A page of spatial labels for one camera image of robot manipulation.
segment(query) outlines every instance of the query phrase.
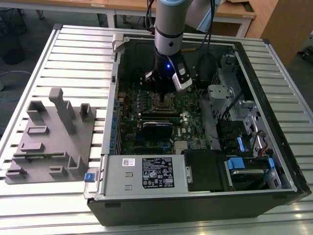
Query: slotted metal surface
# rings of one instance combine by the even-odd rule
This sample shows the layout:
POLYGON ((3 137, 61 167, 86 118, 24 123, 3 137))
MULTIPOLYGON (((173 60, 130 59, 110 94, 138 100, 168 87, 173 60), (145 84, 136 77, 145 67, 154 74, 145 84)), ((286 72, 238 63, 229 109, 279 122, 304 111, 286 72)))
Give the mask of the slotted metal surface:
MULTIPOLYGON (((144 31, 64 25, 54 30, 32 78, 4 134, 0 158, 0 234, 310 234, 313 229, 313 196, 280 206, 252 219, 235 219, 155 226, 102 227, 83 197, 84 182, 7 185, 6 169, 20 142, 30 100, 51 105, 48 91, 62 87, 72 106, 90 103, 97 108, 89 168, 99 167, 106 106, 110 88, 112 36, 115 32, 147 35, 144 31)), ((203 38, 185 34, 185 38, 203 38)), ((215 40, 238 41, 232 37, 215 40)), ((272 48, 258 39, 241 39, 260 83, 313 189, 312 113, 272 48)))

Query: motherboard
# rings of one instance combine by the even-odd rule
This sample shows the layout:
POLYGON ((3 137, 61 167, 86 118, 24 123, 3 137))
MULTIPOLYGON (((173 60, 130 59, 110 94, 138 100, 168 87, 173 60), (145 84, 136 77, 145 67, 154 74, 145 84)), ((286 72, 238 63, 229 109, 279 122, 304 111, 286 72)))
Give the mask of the motherboard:
POLYGON ((121 82, 121 153, 123 155, 180 154, 187 148, 207 148, 199 94, 188 89, 160 95, 140 83, 121 82))

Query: blue drive latch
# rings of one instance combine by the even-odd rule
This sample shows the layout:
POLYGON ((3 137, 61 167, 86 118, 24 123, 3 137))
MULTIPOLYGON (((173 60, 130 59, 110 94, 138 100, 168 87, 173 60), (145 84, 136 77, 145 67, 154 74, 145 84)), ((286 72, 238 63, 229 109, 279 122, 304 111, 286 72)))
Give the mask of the blue drive latch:
POLYGON ((237 137, 237 140, 240 146, 240 151, 245 152, 245 147, 244 147, 243 140, 241 139, 241 137, 237 137))
POLYGON ((230 158, 227 161, 227 166, 229 170, 233 169, 245 169, 245 164, 243 158, 230 158))
POLYGON ((274 163, 273 158, 269 158, 269 159, 268 159, 268 163, 269 163, 269 167, 270 167, 270 168, 275 167, 275 163, 274 163))

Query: wooden table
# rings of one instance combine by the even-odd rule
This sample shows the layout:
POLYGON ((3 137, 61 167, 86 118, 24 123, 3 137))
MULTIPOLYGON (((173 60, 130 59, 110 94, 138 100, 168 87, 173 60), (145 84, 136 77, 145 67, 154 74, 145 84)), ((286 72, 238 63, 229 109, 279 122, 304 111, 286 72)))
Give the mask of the wooden table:
MULTIPOLYGON (((110 28, 116 28, 116 15, 145 16, 146 0, 0 0, 1 7, 24 8, 35 10, 69 11, 106 14, 110 28)), ((155 16, 156 6, 152 7, 155 16)), ((245 37, 251 20, 256 17, 247 12, 240 3, 221 4, 214 18, 215 22, 240 24, 237 37, 245 37)))

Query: power supply label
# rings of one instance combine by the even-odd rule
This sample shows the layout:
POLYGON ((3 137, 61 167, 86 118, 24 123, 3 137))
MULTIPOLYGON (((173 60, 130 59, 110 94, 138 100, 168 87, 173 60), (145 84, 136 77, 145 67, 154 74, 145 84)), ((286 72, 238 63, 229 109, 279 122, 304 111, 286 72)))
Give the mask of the power supply label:
POLYGON ((142 186, 144 188, 173 188, 172 158, 143 158, 142 186))

